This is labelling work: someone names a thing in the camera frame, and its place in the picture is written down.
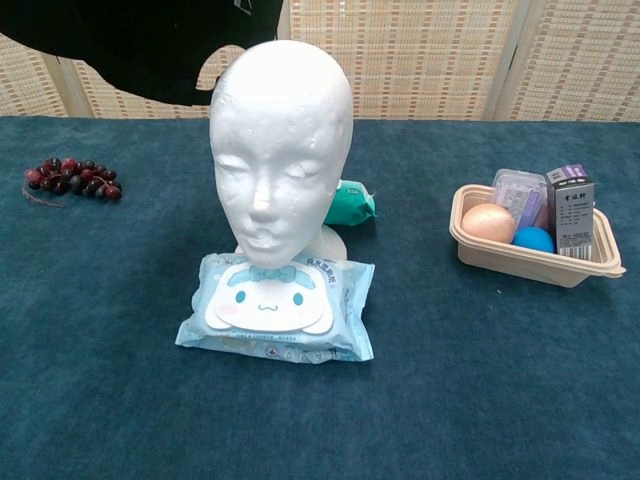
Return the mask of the black baseball cap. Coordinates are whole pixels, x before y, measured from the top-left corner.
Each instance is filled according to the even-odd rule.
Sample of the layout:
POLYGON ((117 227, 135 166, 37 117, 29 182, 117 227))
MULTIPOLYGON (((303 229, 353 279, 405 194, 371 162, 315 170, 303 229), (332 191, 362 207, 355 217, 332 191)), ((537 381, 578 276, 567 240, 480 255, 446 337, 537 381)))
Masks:
POLYGON ((0 0, 0 33, 83 60, 114 87, 150 100, 206 105, 197 87, 224 46, 275 38, 283 0, 0 0))

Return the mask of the white foam mannequin head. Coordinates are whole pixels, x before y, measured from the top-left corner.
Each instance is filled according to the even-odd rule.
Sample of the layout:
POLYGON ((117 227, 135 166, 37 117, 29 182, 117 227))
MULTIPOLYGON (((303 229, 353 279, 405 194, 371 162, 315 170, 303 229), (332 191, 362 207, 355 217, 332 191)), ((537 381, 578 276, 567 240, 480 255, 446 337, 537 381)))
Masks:
POLYGON ((353 133, 340 65, 308 43, 277 40, 242 53, 213 90, 215 182, 238 251, 261 267, 300 253, 344 260, 324 224, 353 133))

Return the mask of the green tissue pack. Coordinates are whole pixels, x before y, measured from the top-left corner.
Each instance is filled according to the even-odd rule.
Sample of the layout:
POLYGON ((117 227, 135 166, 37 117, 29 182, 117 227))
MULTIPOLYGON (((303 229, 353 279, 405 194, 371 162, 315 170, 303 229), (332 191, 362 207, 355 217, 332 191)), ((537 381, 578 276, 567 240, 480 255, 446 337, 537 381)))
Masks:
POLYGON ((341 179, 324 223, 356 226, 377 216, 375 199, 358 181, 341 179))

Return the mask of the blue cartoon wet wipes pack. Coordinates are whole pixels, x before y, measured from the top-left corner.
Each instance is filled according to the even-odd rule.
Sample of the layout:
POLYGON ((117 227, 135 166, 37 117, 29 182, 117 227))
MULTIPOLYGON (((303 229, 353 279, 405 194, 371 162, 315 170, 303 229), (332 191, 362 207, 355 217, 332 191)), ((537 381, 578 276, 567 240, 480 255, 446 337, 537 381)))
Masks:
POLYGON ((374 271, 372 264, 308 255, 267 269, 242 255, 209 254, 175 342, 293 363, 369 361, 361 315, 374 271))

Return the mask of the peach pink ball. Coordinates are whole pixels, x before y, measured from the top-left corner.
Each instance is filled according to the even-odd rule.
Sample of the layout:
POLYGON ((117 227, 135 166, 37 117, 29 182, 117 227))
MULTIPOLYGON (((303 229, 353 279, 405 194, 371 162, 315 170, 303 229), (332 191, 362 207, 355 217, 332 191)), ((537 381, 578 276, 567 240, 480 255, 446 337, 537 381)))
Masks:
POLYGON ((495 203, 482 203, 464 214, 461 228, 474 237, 509 244, 514 237, 516 223, 504 207, 495 203))

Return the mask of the blue felt table cover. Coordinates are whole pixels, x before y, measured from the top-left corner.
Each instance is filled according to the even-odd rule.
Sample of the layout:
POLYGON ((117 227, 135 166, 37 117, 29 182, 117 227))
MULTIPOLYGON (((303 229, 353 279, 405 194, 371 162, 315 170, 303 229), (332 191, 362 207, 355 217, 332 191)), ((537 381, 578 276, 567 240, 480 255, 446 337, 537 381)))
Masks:
POLYGON ((0 480, 639 480, 640 123, 359 120, 377 217, 367 363, 178 347, 235 241, 204 120, 0 118, 0 480), (118 202, 21 193, 50 157, 118 202), (462 264, 454 192, 580 163, 626 274, 575 288, 462 264))

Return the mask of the clear purple plastic box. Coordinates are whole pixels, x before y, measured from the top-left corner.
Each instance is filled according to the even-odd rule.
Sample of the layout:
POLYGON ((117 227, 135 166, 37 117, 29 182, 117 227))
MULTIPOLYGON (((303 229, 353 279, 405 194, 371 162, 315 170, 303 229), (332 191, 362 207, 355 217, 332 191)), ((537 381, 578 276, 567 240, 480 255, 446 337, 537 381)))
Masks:
POLYGON ((547 183, 536 173, 499 169, 493 180, 491 201, 507 209, 516 229, 548 228, 547 183))

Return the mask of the beige plastic tray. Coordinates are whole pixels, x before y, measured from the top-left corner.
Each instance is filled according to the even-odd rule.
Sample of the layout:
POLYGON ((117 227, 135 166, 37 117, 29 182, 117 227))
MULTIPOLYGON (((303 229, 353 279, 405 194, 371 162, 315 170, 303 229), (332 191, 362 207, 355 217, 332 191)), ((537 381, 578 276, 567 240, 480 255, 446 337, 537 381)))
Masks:
POLYGON ((489 186, 468 184, 454 194, 449 232, 457 241, 458 258, 465 264, 517 277, 572 288, 589 276, 619 278, 626 269, 606 215, 593 211, 592 259, 575 259, 558 254, 498 243, 465 233, 461 221, 466 212, 487 202, 493 193, 489 186))

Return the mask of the blue ball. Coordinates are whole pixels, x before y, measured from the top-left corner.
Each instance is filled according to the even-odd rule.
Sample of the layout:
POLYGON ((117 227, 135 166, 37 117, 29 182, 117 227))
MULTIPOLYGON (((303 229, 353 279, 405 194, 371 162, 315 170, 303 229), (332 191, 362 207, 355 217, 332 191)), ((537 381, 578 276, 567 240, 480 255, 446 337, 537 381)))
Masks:
POLYGON ((555 244, 551 235, 545 229, 535 226, 518 230, 513 237, 512 244, 546 253, 555 252, 555 244))

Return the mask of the dark red grape bunch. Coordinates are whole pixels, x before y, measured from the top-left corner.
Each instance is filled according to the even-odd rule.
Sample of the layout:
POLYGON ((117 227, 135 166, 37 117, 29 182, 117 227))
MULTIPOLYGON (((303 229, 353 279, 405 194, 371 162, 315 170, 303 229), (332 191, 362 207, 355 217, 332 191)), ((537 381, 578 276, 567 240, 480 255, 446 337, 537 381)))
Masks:
POLYGON ((74 157, 50 157, 39 166, 27 169, 21 187, 22 195, 36 205, 63 208, 59 201, 49 200, 48 195, 73 195, 118 202, 123 187, 117 172, 91 160, 74 157))

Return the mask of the grey purple carton box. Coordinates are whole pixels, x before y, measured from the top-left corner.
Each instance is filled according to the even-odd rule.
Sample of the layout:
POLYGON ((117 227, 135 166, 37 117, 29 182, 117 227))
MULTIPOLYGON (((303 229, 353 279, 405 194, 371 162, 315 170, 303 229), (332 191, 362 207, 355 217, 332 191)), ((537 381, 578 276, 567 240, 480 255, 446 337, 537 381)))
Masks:
POLYGON ((546 173, 548 222, 556 252, 592 260, 595 185, 581 164, 546 173))

